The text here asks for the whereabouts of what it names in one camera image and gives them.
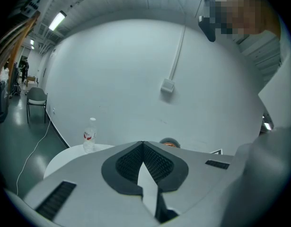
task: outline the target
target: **white table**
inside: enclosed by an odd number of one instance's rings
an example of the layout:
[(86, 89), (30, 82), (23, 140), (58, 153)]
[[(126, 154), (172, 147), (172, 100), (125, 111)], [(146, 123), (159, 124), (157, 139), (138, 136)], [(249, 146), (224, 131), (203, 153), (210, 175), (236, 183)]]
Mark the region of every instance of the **white table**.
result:
[[(95, 144), (96, 151), (108, 149), (111, 147), (114, 147), (114, 146)], [(83, 155), (86, 155), (83, 149), (83, 145), (77, 145), (77, 146), (73, 146), (68, 149), (65, 149), (64, 151), (60, 152), (51, 160), (51, 162), (49, 163), (49, 165), (47, 166), (45, 170), (44, 178), (46, 178), (48, 175), (52, 174), (53, 172), (57, 171), (59, 168), (69, 163), (73, 159), (78, 158)], [(152, 213), (152, 215), (155, 215), (158, 186), (156, 185), (154, 179), (151, 177), (144, 163), (142, 164), (139, 171), (138, 185), (143, 188), (142, 201), (144, 205), (148, 208), (148, 210)]]
[[(113, 146), (95, 144), (95, 149), (98, 149), (96, 151), (108, 149), (111, 147)], [(44, 172), (43, 178), (46, 178), (48, 175), (57, 171), (59, 168), (69, 163), (73, 159), (76, 159), (83, 155), (86, 155), (83, 145), (77, 145), (77, 146), (73, 146), (73, 147), (65, 149), (64, 151), (60, 152), (51, 160), (51, 162), (49, 163), (49, 165), (47, 166)]]

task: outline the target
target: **black mesh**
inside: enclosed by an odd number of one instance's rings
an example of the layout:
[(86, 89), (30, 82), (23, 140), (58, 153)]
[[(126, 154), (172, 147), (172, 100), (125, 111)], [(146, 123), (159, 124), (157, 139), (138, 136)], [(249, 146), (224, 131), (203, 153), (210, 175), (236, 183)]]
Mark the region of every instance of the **black mesh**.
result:
[(151, 177), (158, 184), (159, 181), (161, 181), (173, 171), (174, 163), (158, 152), (152, 150), (148, 146), (144, 145), (143, 148), (144, 164), (148, 169)]
[(76, 184), (73, 183), (60, 183), (40, 206), (37, 207), (36, 212), (49, 220), (53, 220), (75, 187)]
[(140, 145), (117, 160), (116, 170), (122, 177), (137, 184), (142, 162), (143, 149), (142, 145)]
[(228, 163), (223, 163), (223, 162), (213, 161), (213, 160), (208, 160), (207, 162), (205, 162), (205, 164), (210, 165), (210, 166), (214, 166), (217, 168), (222, 168), (225, 170), (229, 167)]

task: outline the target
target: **gray floor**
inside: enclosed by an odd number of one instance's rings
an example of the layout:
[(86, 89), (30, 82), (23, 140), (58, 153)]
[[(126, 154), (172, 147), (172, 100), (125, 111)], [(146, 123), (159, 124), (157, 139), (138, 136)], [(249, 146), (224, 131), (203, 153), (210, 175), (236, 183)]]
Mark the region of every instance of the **gray floor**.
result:
[[(0, 124), (0, 172), (7, 188), (16, 193), (16, 180), (24, 162), (34, 150), (37, 142), (45, 135), (49, 124), (44, 110), (39, 106), (30, 106), (29, 124), (26, 119), (26, 96), (14, 96), (9, 100), (9, 113)], [(59, 152), (66, 149), (53, 127), (50, 125), (46, 137), (38, 144), (34, 154), (29, 158), (18, 182), (18, 196), (24, 197), (36, 183), (43, 179), (49, 162)]]

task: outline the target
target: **bottle label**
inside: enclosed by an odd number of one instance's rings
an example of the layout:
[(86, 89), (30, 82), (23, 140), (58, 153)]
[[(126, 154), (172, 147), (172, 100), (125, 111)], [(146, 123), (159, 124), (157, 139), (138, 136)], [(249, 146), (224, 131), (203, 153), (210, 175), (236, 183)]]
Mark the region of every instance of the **bottle label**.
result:
[(93, 134), (93, 136), (87, 132), (84, 132), (84, 138), (87, 139), (87, 140), (91, 140), (93, 138), (95, 138), (96, 136), (96, 133)]

